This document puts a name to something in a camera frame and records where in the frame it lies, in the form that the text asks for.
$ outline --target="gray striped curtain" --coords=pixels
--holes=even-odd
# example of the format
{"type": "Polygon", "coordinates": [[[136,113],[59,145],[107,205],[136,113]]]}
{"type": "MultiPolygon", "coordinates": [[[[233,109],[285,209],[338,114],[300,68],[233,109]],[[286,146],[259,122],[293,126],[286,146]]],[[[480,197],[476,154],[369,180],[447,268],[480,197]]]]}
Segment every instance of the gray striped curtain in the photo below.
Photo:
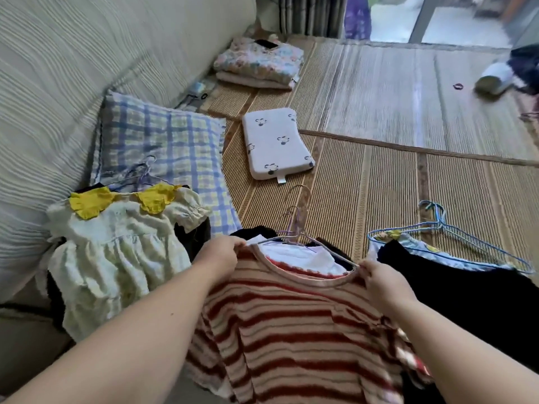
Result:
{"type": "Polygon", "coordinates": [[[281,32],[341,38],[347,0],[279,0],[281,32]]]}

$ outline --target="purple fabric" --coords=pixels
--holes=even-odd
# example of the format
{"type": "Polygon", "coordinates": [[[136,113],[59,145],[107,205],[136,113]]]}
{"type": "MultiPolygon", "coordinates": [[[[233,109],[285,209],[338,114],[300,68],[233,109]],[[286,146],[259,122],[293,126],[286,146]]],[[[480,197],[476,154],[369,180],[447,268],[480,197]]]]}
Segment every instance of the purple fabric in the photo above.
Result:
{"type": "Polygon", "coordinates": [[[371,33],[369,2],[348,0],[344,16],[344,31],[349,40],[368,40],[371,33]]]}

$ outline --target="striped shirt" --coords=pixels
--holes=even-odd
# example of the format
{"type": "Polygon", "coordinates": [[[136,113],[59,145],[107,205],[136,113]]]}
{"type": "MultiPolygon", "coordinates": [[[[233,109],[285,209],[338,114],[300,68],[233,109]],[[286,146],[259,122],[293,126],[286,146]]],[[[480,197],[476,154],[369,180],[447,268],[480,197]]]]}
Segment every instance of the striped shirt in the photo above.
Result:
{"type": "Polygon", "coordinates": [[[403,369],[429,379],[358,270],[326,276],[248,250],[206,299],[185,364],[196,383],[240,404],[385,404],[404,402],[403,369]]]}

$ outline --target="woven mat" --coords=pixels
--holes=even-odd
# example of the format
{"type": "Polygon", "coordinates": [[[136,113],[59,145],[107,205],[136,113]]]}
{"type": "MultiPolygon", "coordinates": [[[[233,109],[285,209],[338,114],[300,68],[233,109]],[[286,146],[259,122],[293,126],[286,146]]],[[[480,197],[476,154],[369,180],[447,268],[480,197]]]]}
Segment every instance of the woven mat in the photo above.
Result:
{"type": "MultiPolygon", "coordinates": [[[[432,218],[417,209],[420,199],[430,199],[447,208],[450,224],[539,267],[539,169],[535,167],[302,134],[317,166],[279,185],[275,179],[252,179],[239,122],[229,123],[226,137],[223,171],[244,227],[284,228],[287,220],[281,214],[286,207],[306,205],[308,233],[359,260],[367,252],[366,232],[432,218]],[[286,199],[289,189],[300,183],[312,191],[309,201],[302,187],[286,199]]],[[[453,255],[478,258],[445,235],[426,234],[422,239],[453,255]]]]}
{"type": "Polygon", "coordinates": [[[360,143],[451,152],[510,164],[539,164],[537,125],[521,96],[475,95],[482,71],[508,51],[384,44],[292,36],[306,63],[294,91],[221,83],[201,111],[239,120],[246,111],[291,107],[306,132],[360,143]],[[463,90],[453,85],[461,83],[463,90]]]}

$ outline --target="padded headboard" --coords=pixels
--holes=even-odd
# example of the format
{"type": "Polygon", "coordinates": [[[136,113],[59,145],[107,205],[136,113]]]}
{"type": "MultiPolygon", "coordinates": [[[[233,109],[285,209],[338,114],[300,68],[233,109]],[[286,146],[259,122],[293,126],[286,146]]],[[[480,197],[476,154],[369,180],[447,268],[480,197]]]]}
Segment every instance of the padded headboard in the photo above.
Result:
{"type": "Polygon", "coordinates": [[[174,106],[255,0],[0,0],[0,300],[48,247],[45,210],[88,176],[104,91],[174,106]]]}

